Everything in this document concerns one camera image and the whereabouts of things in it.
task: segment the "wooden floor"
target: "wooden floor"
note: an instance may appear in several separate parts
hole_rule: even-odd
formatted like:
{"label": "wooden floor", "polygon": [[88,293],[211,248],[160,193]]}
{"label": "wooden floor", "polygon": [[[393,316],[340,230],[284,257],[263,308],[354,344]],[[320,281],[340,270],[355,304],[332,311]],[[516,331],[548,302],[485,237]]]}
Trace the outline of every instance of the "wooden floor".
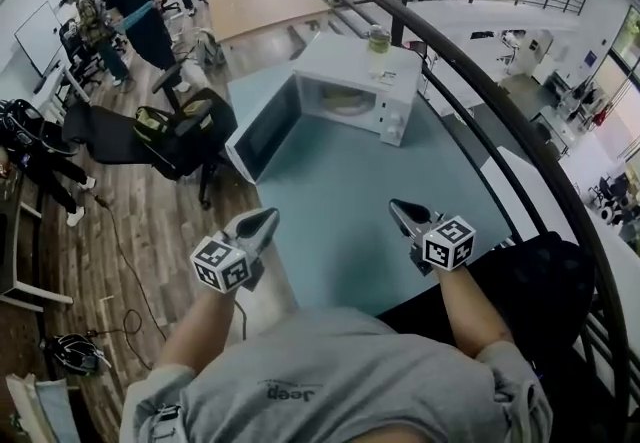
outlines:
{"label": "wooden floor", "polygon": [[[172,34],[180,32],[183,25],[186,29],[175,47],[176,55],[191,47],[191,29],[209,27],[208,9],[202,4],[197,7],[194,19],[185,16],[170,24]],[[241,61],[243,75],[288,60],[299,46],[286,31],[269,32],[252,40],[251,53]],[[92,103],[129,116],[141,105],[168,109],[164,95],[152,95],[150,91],[160,72],[131,50],[125,62],[134,82],[114,88],[110,76],[105,75],[102,84],[89,91]],[[226,83],[230,80],[226,67],[204,73],[195,63],[187,62],[183,75],[194,86],[181,95],[183,100],[198,87],[212,87],[226,98]],[[237,173],[221,170],[212,182],[213,208],[205,212],[197,199],[199,170],[172,182],[151,166],[104,166],[93,162],[84,151],[74,157],[74,162],[97,179],[95,192],[109,203],[123,251],[140,275],[158,323],[169,334],[196,294],[197,285],[188,262],[191,251],[204,236],[213,234],[236,214],[259,206],[255,189]],[[47,333],[121,328],[126,311],[135,309],[142,316],[142,329],[130,341],[142,358],[153,364],[163,339],[149,317],[133,274],[117,252],[110,215],[91,196],[78,192],[77,186],[66,179],[64,182],[87,214],[76,228],[69,228],[64,210],[45,198],[40,245],[42,284],[75,300],[69,307],[47,305]],[[238,300],[248,314],[249,335],[295,308],[286,279],[277,275],[265,276],[254,294],[240,293]],[[132,316],[129,329],[136,324]],[[240,328],[236,313],[230,344],[239,340]],[[74,382],[81,387],[104,440],[116,441],[126,388],[144,378],[147,370],[128,349],[122,333],[109,333],[95,342],[105,351],[112,368],[99,377]]]}

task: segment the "black cable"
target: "black cable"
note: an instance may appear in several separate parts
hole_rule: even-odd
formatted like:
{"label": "black cable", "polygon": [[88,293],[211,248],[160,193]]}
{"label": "black cable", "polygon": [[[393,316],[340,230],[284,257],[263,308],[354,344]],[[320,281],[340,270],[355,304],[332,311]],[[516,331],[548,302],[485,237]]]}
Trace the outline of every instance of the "black cable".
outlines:
{"label": "black cable", "polygon": [[[136,327],[135,329],[127,329],[127,319],[129,318],[129,315],[131,315],[132,313],[135,313],[138,317],[138,327]],[[101,335],[106,335],[110,333],[122,333],[124,335],[125,342],[127,342],[127,346],[129,347],[129,350],[133,352],[133,354],[135,354],[136,358],[138,358],[138,361],[144,368],[146,368],[147,370],[151,370],[151,367],[149,366],[149,364],[144,359],[142,359],[142,356],[140,356],[140,353],[136,351],[136,349],[133,347],[133,344],[129,340],[129,336],[138,334],[140,332],[140,329],[142,329],[142,316],[140,315],[140,313],[138,313],[137,310],[130,308],[127,310],[127,312],[124,314],[124,317],[122,318],[122,328],[109,329],[107,331],[89,331],[87,332],[87,336],[94,337],[94,336],[101,336]]]}
{"label": "black cable", "polygon": [[147,310],[149,310],[149,315],[151,316],[151,320],[153,320],[153,323],[155,324],[155,326],[158,329],[159,333],[162,335],[162,339],[166,342],[167,341],[167,337],[164,334],[164,332],[162,331],[162,329],[160,328],[160,326],[158,325],[158,321],[153,316],[153,311],[151,310],[151,305],[149,304],[149,299],[147,299],[147,294],[145,294],[144,288],[142,287],[142,281],[140,281],[140,277],[138,276],[138,273],[136,272],[136,270],[133,267],[133,265],[131,265],[131,262],[129,262],[129,260],[127,259],[127,256],[124,254],[124,250],[122,249],[122,244],[120,243],[120,234],[118,233],[118,227],[116,225],[116,218],[113,215],[113,211],[111,210],[111,207],[109,207],[109,204],[104,199],[102,199],[100,196],[98,196],[97,194],[92,194],[92,196],[93,196],[93,199],[96,201],[96,203],[98,205],[100,205],[103,208],[106,208],[107,211],[109,212],[109,215],[111,216],[111,222],[113,223],[113,231],[116,234],[116,245],[118,247],[118,252],[122,256],[124,262],[127,264],[127,267],[129,268],[129,270],[133,273],[133,276],[136,278],[136,282],[138,283],[138,286],[140,287],[140,292],[142,293],[142,298],[144,299],[144,303],[147,305]]}
{"label": "black cable", "polygon": [[244,311],[244,309],[242,308],[242,306],[238,301],[234,299],[233,302],[235,303],[236,307],[240,310],[240,313],[242,313],[242,341],[245,341],[247,339],[247,312]]}

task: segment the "wooden table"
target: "wooden table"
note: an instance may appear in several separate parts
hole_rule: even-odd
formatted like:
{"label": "wooden table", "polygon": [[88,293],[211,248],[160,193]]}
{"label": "wooden table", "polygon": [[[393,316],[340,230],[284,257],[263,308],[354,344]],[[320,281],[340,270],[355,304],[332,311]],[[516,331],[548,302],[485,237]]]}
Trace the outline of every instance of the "wooden table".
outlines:
{"label": "wooden table", "polygon": [[322,0],[209,0],[211,27],[231,74],[239,72],[231,49],[239,41],[279,27],[318,21],[328,25],[329,6]]}
{"label": "wooden table", "polygon": [[0,245],[2,245],[2,253],[0,253],[0,301],[38,312],[43,311],[41,306],[23,301],[20,295],[15,297],[13,295],[16,293],[31,294],[50,301],[73,304],[73,299],[69,296],[34,287],[20,281],[18,278],[20,221],[23,215],[28,215],[35,219],[42,219],[42,215],[33,207],[22,202],[24,177],[22,173],[17,173],[17,175],[18,178],[13,192],[8,199],[0,201]]}

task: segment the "window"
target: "window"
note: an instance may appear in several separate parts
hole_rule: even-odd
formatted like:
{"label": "window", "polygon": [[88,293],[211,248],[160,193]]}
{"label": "window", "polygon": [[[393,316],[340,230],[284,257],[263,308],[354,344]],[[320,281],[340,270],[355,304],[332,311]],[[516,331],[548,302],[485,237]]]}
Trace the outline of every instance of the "window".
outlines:
{"label": "window", "polygon": [[613,42],[612,50],[633,69],[640,59],[640,13],[629,9],[622,28]]}

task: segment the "backpack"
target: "backpack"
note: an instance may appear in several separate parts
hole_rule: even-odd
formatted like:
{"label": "backpack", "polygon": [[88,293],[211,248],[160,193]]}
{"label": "backpack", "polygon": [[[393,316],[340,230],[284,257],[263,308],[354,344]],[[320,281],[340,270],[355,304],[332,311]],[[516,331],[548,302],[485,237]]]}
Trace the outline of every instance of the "backpack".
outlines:
{"label": "backpack", "polygon": [[193,100],[175,114],[148,106],[136,111],[133,129],[140,141],[158,157],[153,166],[166,178],[177,180],[189,175],[204,160],[203,153],[208,149],[205,141],[215,135],[211,115],[188,131],[176,133],[180,124],[189,120],[203,103],[207,101]]}
{"label": "backpack", "polygon": [[95,374],[101,361],[111,368],[111,363],[104,357],[104,353],[79,334],[54,336],[46,342],[45,351],[49,351],[56,361],[72,374]]}
{"label": "backpack", "polygon": [[207,29],[200,29],[196,34],[195,56],[203,70],[209,66],[222,66],[227,62],[222,48]]}

